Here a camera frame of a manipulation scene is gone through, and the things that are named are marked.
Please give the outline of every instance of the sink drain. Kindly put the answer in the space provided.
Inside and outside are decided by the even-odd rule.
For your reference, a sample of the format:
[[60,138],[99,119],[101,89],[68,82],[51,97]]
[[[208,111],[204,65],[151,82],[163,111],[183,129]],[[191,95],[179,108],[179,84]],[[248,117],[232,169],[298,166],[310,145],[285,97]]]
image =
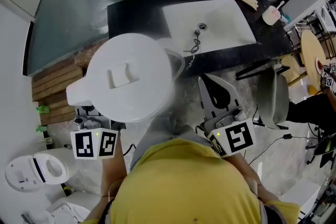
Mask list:
[[208,29],[205,23],[200,23],[197,25],[197,27],[200,31],[205,31],[206,29]]

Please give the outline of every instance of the round wooden table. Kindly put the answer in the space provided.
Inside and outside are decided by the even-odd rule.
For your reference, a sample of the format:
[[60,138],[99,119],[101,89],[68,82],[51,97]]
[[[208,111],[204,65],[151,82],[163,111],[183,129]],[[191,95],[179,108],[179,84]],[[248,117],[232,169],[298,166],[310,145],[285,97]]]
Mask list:
[[288,86],[293,85],[300,79],[308,75],[311,85],[318,91],[320,90],[321,75],[316,70],[316,58],[319,58],[323,65],[327,64],[327,60],[317,37],[308,30],[302,32],[301,35],[301,51],[303,55],[304,66],[306,71],[299,77],[288,83]]

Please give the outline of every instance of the black pants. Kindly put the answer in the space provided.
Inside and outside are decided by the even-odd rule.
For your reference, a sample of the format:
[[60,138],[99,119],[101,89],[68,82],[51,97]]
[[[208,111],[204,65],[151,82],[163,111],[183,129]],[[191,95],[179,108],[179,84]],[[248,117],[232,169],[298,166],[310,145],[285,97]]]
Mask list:
[[289,103],[287,121],[313,123],[325,132],[336,132],[336,112],[324,93],[294,104]]

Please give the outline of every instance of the black power cord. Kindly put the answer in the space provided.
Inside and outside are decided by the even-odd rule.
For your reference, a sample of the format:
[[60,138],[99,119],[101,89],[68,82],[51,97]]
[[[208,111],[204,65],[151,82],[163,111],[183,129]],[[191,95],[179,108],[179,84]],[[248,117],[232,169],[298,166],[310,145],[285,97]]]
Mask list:
[[123,156],[126,156],[127,153],[132,149],[133,146],[134,146],[134,148],[136,148],[136,146],[134,144],[131,144],[129,149],[123,154]]
[[269,147],[270,146],[272,146],[274,143],[275,143],[275,141],[278,141],[278,140],[280,140],[280,139],[285,139],[285,140],[287,140],[287,139],[292,139],[292,138],[304,138],[304,139],[317,139],[316,137],[304,137],[304,136],[292,136],[291,134],[285,134],[283,137],[279,137],[279,138],[277,138],[277,139],[275,139],[263,152],[261,152],[260,154],[259,154],[259,156],[258,157],[256,157],[256,158],[254,158],[248,165],[250,165],[252,162],[254,162],[257,158],[259,158],[260,156],[262,156],[262,154],[263,153],[265,153],[266,152],[266,150],[268,150],[269,149]]
[[199,46],[201,44],[201,42],[199,41],[198,37],[200,36],[201,32],[197,29],[195,32],[194,32],[196,38],[194,39],[194,43],[195,45],[191,48],[191,50],[184,50],[184,52],[190,52],[191,54],[195,54],[198,52],[199,50]]

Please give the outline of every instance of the gray chair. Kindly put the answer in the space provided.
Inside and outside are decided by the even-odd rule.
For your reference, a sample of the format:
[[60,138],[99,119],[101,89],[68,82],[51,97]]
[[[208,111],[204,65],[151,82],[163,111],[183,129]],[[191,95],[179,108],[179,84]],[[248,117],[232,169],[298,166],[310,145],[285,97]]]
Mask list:
[[274,67],[266,69],[259,77],[256,101],[263,124],[280,129],[278,123],[286,120],[289,108],[289,92],[286,78],[276,74]]

